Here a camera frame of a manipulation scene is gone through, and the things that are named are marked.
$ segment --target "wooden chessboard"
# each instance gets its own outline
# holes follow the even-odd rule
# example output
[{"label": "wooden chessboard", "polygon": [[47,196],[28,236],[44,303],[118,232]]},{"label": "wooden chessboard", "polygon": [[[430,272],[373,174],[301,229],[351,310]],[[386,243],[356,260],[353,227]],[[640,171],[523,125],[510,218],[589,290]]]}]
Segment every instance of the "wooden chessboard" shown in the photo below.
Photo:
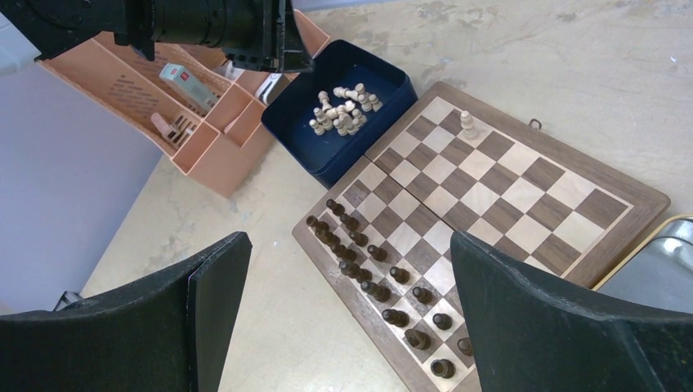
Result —
[{"label": "wooden chessboard", "polygon": [[[474,116],[475,140],[462,136],[462,109]],[[359,220],[369,244],[388,252],[385,262],[348,238],[326,208],[328,198]],[[467,329],[449,261],[454,229],[591,287],[668,203],[662,193],[439,82],[306,214],[329,224],[373,281],[390,288],[390,300],[375,301],[342,275],[339,259],[305,217],[293,235],[411,390],[472,391],[480,390],[474,360],[456,346]],[[387,274],[393,265],[409,271],[407,283]],[[434,301],[417,302],[411,293],[417,286]],[[380,313],[388,308],[406,312],[409,325],[385,323]],[[438,329],[435,313],[448,314],[453,327]],[[431,347],[411,348],[403,339],[409,328],[428,334]],[[435,359],[452,361],[455,375],[433,376]]]}]

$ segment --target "navy blue box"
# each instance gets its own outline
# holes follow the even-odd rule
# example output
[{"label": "navy blue box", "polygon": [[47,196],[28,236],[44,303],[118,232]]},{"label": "navy blue box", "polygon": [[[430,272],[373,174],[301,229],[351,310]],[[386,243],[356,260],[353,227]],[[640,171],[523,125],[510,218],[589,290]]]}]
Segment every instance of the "navy blue box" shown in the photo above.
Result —
[{"label": "navy blue box", "polygon": [[[320,106],[318,92],[327,91],[332,106],[345,100],[333,95],[335,87],[353,89],[362,82],[366,91],[383,103],[376,113],[364,113],[368,122],[353,136],[339,136],[333,128],[317,136],[308,122]],[[291,155],[323,186],[332,187],[382,136],[417,96],[409,76],[401,69],[349,42],[330,43],[316,58],[315,72],[302,73],[262,114],[262,123]]]}]

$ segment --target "marble table surface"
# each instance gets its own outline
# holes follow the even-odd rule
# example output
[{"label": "marble table surface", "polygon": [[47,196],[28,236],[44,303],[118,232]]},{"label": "marble table surface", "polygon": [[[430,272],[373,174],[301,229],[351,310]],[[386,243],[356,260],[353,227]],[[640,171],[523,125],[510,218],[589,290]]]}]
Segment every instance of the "marble table surface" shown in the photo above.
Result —
[{"label": "marble table surface", "polygon": [[[445,81],[693,211],[693,2],[385,2],[307,15],[402,68]],[[236,230],[252,264],[222,391],[406,390],[291,228],[324,194],[280,146],[229,200],[162,159],[83,290],[92,296]]]}]

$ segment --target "dark blue plastic bin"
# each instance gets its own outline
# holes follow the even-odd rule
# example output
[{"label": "dark blue plastic bin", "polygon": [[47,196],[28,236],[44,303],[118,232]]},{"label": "dark blue plastic bin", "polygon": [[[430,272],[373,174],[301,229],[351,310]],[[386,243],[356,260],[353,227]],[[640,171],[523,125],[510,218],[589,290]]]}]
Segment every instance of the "dark blue plastic bin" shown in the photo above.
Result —
[{"label": "dark blue plastic bin", "polygon": [[[329,93],[332,106],[345,100],[333,95],[337,86],[366,91],[383,103],[376,112],[364,113],[368,122],[353,136],[332,129],[317,136],[308,122],[320,106],[318,92]],[[332,187],[349,168],[416,102],[409,76],[401,69],[349,42],[330,43],[316,58],[315,72],[298,75],[265,109],[262,123],[293,157],[322,185]]]}]

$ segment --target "chessboard frame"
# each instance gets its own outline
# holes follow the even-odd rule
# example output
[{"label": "chessboard frame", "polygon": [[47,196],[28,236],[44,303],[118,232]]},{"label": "chessboard frame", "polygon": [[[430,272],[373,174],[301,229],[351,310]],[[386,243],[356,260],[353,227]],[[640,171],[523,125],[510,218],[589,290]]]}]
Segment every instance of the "chessboard frame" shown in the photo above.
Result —
[{"label": "chessboard frame", "polygon": [[[329,198],[337,198],[342,194],[356,177],[371,162],[366,157],[361,157],[353,167],[326,193],[318,203],[299,221],[292,230],[293,237],[298,241],[306,254],[311,258],[315,266],[328,281],[332,289],[337,293],[344,304],[354,316],[360,326],[366,331],[371,341],[378,347],[386,361],[392,366],[400,379],[410,390],[435,391],[425,372],[412,360],[411,355],[405,349],[401,341],[392,333],[391,329],[382,321],[380,313],[376,312],[368,302],[366,296],[359,292],[356,285],[350,279],[341,274],[335,268],[333,257],[327,252],[313,234],[306,229],[306,218],[310,215],[320,216],[325,211],[325,202]],[[470,372],[455,391],[473,391],[480,389],[479,376],[476,371]]]},{"label": "chessboard frame", "polygon": [[628,254],[650,224],[671,204],[669,197],[640,181],[626,176],[565,143],[537,131],[527,124],[444,83],[436,82],[421,98],[366,151],[376,162],[380,153],[403,132],[437,97],[464,108],[473,117],[502,131],[531,149],[559,162],[562,166],[601,186],[633,205],[633,209],[571,270],[565,279],[584,287],[594,287]]}]

